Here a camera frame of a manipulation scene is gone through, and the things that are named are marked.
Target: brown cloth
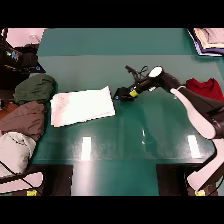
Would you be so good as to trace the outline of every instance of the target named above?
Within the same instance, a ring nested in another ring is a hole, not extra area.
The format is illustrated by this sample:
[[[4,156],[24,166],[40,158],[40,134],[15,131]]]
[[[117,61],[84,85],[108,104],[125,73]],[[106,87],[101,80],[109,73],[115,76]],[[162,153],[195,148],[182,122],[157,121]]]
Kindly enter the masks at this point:
[[[44,133],[45,112],[44,104],[37,101],[23,104],[0,120],[0,130],[2,134],[14,131],[38,141]]]
[[[18,107],[19,106],[17,104],[9,102],[2,110],[0,110],[0,120]]]

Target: white circular joint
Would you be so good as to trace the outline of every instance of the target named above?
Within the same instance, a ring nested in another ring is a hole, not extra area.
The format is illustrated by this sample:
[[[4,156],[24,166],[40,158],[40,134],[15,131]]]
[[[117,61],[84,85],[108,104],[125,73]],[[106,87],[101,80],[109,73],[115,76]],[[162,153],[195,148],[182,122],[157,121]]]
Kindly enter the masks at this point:
[[[149,77],[157,77],[157,76],[159,76],[162,73],[162,71],[163,71],[163,68],[161,66],[156,66],[149,73]]]

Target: yellow sticker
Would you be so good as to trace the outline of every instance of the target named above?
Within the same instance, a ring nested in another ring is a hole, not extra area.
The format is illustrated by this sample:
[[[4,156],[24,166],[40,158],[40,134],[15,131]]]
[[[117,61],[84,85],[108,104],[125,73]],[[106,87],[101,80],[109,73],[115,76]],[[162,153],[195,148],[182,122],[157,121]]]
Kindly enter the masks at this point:
[[[132,97],[136,97],[136,96],[138,96],[138,93],[135,90],[133,90],[133,91],[130,92],[130,95]]]
[[[37,191],[36,190],[27,191],[27,196],[37,196]]]
[[[196,196],[205,196],[205,191],[201,190],[201,191],[195,191],[195,195]]]

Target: red cloth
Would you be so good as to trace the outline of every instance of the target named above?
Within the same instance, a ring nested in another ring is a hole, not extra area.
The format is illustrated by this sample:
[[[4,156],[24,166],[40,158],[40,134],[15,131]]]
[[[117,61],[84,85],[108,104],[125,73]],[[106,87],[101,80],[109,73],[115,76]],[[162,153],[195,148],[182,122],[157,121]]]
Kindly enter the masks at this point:
[[[207,82],[198,82],[196,79],[192,78],[187,80],[186,84],[187,88],[192,92],[224,102],[222,89],[219,83],[213,78],[209,79]]]

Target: green cloth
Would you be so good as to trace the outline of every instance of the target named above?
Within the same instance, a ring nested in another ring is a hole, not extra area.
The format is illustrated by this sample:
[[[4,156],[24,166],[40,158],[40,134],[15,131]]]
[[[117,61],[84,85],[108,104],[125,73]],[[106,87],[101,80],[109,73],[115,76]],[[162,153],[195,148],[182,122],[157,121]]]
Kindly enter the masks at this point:
[[[47,102],[53,92],[54,78],[46,74],[37,74],[16,86],[14,99],[19,105],[37,100]]]

